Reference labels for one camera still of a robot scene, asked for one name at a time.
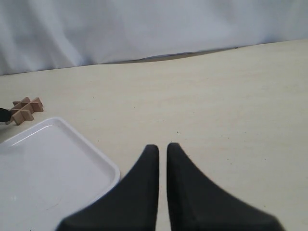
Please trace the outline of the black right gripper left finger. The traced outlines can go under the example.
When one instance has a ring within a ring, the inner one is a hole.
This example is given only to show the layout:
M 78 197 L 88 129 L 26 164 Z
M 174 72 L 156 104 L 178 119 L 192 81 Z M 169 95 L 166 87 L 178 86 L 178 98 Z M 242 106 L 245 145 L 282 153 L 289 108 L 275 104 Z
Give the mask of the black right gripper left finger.
M 106 195 L 64 218 L 59 231 L 154 231 L 159 194 L 159 150 L 146 145 L 129 173 Z

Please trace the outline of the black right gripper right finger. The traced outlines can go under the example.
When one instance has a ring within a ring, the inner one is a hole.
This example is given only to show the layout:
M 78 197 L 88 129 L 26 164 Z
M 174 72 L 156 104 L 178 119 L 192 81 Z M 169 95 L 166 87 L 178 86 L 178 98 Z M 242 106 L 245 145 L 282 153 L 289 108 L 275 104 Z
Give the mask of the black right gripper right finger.
M 167 147 L 167 202 L 173 231 L 283 231 L 271 214 L 229 194 L 178 143 Z

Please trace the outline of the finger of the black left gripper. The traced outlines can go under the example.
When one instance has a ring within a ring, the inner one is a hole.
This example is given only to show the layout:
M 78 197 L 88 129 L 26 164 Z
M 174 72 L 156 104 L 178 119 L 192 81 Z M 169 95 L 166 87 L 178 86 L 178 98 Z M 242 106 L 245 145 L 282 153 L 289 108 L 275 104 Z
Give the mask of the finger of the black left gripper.
M 12 118 L 12 112 L 7 109 L 0 108 L 0 122 L 6 123 L 9 122 Z

